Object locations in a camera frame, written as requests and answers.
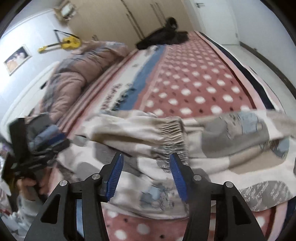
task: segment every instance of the door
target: door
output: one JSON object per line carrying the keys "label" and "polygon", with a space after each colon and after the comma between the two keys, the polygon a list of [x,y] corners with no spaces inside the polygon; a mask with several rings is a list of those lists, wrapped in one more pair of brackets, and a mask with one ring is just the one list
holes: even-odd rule
{"label": "door", "polygon": [[100,41],[122,42],[130,50],[135,49],[141,36],[120,0],[72,1],[77,6],[77,16],[69,21],[74,34],[87,40],[96,35]]}
{"label": "door", "polygon": [[147,0],[124,0],[123,4],[128,7],[135,18],[140,28],[139,31],[142,31],[143,36],[147,37],[150,33],[163,26],[163,22],[161,22],[152,2]]}
{"label": "door", "polygon": [[234,15],[227,0],[190,1],[204,26],[202,32],[219,44],[239,44]]}
{"label": "door", "polygon": [[173,17],[177,20],[179,31],[193,31],[193,26],[182,0],[151,0],[158,15],[165,23],[165,19]]}

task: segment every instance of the picture frame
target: picture frame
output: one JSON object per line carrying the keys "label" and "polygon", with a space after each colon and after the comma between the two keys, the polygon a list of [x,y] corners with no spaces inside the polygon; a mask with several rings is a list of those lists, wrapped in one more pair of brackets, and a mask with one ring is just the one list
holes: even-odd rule
{"label": "picture frame", "polygon": [[26,62],[31,57],[32,56],[25,45],[18,48],[4,61],[4,65],[9,75],[12,75],[24,62]]}

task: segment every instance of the metal screw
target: metal screw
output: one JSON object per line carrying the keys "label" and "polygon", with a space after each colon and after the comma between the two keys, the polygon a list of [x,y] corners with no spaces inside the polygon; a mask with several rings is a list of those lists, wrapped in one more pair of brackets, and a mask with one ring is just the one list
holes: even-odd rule
{"label": "metal screw", "polygon": [[233,187],[233,183],[231,183],[231,182],[226,182],[226,184],[225,184],[228,188],[232,188]]}
{"label": "metal screw", "polygon": [[200,181],[202,179],[202,177],[200,175],[194,175],[193,179],[196,181]]}
{"label": "metal screw", "polygon": [[68,183],[67,180],[63,180],[63,181],[60,181],[60,182],[59,182],[60,186],[62,186],[62,187],[63,187],[63,186],[66,186],[67,183]]}
{"label": "metal screw", "polygon": [[98,174],[98,173],[93,174],[93,175],[91,176],[91,178],[94,179],[94,180],[97,180],[97,179],[99,179],[100,177],[101,177],[101,176],[100,176],[100,174]]}

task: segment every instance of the yellow guitar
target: yellow guitar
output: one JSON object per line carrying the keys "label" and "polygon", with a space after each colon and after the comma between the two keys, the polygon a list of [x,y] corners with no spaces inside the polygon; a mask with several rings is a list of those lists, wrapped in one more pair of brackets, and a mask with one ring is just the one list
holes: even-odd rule
{"label": "yellow guitar", "polygon": [[61,45],[62,49],[75,49],[81,46],[81,40],[74,36],[69,36],[69,37],[63,38],[62,42],[60,43],[50,44],[50,45],[39,48],[38,53],[43,52],[49,47],[57,46],[57,45]]}

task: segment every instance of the sleeve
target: sleeve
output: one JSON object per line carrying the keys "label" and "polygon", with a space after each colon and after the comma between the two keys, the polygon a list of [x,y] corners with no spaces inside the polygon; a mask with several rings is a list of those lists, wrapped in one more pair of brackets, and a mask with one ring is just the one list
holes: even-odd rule
{"label": "sleeve", "polygon": [[34,218],[42,207],[42,202],[29,201],[19,195],[17,198],[18,211],[11,215],[0,213],[0,217],[17,241],[23,241]]}

